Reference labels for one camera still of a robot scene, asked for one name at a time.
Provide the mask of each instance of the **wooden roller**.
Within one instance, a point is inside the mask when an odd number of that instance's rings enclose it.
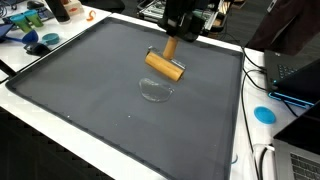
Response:
[[[145,61],[148,65],[168,76],[174,81],[178,81],[184,72],[183,69],[177,67],[170,61],[164,59],[154,52],[149,52]]]
[[[163,57],[171,60],[174,57],[174,52],[176,51],[177,48],[177,44],[178,44],[178,39],[174,38],[174,37],[169,37],[166,48],[163,51]]]

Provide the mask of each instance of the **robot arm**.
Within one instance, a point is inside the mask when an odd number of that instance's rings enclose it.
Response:
[[[209,0],[166,0],[163,18],[158,25],[169,36],[177,36],[188,42],[195,41],[205,24],[204,18],[193,13],[199,2],[202,7],[209,4]]]

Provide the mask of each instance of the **white table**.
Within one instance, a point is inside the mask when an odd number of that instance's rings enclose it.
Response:
[[[156,24],[127,16],[112,14],[110,17],[119,18],[131,23],[161,30]],[[221,41],[205,37],[199,37],[198,40],[223,48],[241,51],[239,46]],[[253,50],[246,50],[246,52],[254,62],[259,65],[263,65],[263,53]],[[245,68],[254,69],[254,66],[246,62]],[[259,85],[264,86],[263,76],[256,75],[254,73],[250,75],[258,82]],[[253,144],[271,143],[272,136],[291,122],[294,117],[281,102],[269,99],[266,93],[256,90],[249,81],[246,81],[245,83],[244,94],[248,124]],[[275,124],[264,125],[255,119],[253,110],[256,106],[260,105],[269,107],[273,110],[277,116],[277,122]],[[66,123],[64,120],[45,112],[20,97],[17,97],[9,92],[5,88],[4,84],[0,85],[0,106],[114,179],[163,179],[160,174],[113,149],[102,141],[97,140],[91,135]],[[230,179],[256,179],[252,160],[250,160],[250,148],[241,105],[239,105],[238,111],[237,128],[234,140],[234,154],[238,155],[239,160],[236,164],[232,165]],[[271,155],[271,153],[267,153],[265,159],[265,179],[274,179],[274,166]]]
[[[27,2],[19,3],[18,9],[16,11],[10,11],[8,16],[13,14],[22,13],[27,10]],[[60,36],[60,42],[56,45],[49,46],[49,48],[54,49],[66,41],[72,39],[79,33],[90,28],[97,22],[109,16],[111,13],[107,11],[102,11],[99,9],[94,9],[90,7],[84,7],[84,13],[76,16],[71,16],[71,22],[69,24],[60,25],[56,19],[51,19],[44,22],[44,26],[41,28],[34,28],[41,40],[42,36],[48,33],[58,33]],[[88,22],[86,18],[91,10],[96,12],[96,17],[93,21]],[[7,36],[22,38],[25,35],[21,30],[10,31]],[[26,50],[23,48],[25,45],[14,41],[5,41],[0,44],[0,59],[9,65],[13,70],[18,71],[28,64],[39,59],[38,56],[28,55]],[[0,71],[0,81],[7,78],[7,75]]]

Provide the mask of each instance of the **gray mat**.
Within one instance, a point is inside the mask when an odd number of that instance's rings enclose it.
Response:
[[[170,179],[227,179],[242,54],[180,42],[182,80],[144,63],[167,35],[115,19],[91,28],[6,85]],[[170,85],[169,101],[145,100],[139,80]]]

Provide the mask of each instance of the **white surface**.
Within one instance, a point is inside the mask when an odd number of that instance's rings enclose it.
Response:
[[[27,10],[27,2],[19,3],[18,9],[16,11],[9,11],[8,16],[18,14]],[[33,27],[38,35],[39,41],[41,41],[42,36],[48,33],[58,33],[60,36],[60,42],[56,45],[49,46],[50,49],[53,49],[74,36],[78,35],[82,31],[101,21],[102,19],[109,16],[111,13],[107,11],[102,11],[99,9],[94,9],[90,7],[84,7],[84,13],[71,17],[71,22],[69,24],[60,25],[58,21],[54,18],[49,21],[44,22],[44,26],[40,28]],[[97,15],[93,21],[88,22],[86,18],[91,10],[94,10]],[[21,30],[10,31],[7,36],[22,38],[25,35]],[[23,48],[25,45],[22,43],[14,41],[5,41],[0,44],[0,59],[8,64],[15,71],[22,69],[33,61],[39,59],[38,56],[28,55],[26,50]],[[7,77],[2,71],[0,71],[0,81],[4,80]]]
[[[111,17],[160,30],[160,28],[155,24],[127,16],[113,14]],[[241,51],[239,46],[221,41],[205,37],[199,37],[198,40],[216,46]],[[262,65],[263,53],[253,50],[246,50],[246,52],[254,62]],[[254,66],[246,62],[245,68],[254,69]],[[262,75],[257,75],[255,73],[250,75],[259,85],[264,86],[264,77]],[[248,124],[254,144],[271,143],[272,136],[294,119],[281,102],[269,99],[266,93],[255,89],[249,81],[246,81],[245,83],[244,96]],[[43,111],[22,98],[17,97],[9,92],[5,88],[4,84],[0,86],[0,106],[84,160],[93,164],[114,179],[163,179],[161,175],[130,157],[118,152],[100,140],[95,139],[89,134],[73,127],[64,120]],[[277,122],[273,125],[264,125],[257,121],[253,115],[253,110],[257,106],[269,107],[275,113]],[[230,179],[256,179],[241,105],[239,105],[238,111],[237,128],[234,140],[234,154],[237,154],[239,159],[237,163],[232,165]],[[274,168],[271,157],[271,153],[267,153],[264,166],[265,179],[268,180],[274,179]]]

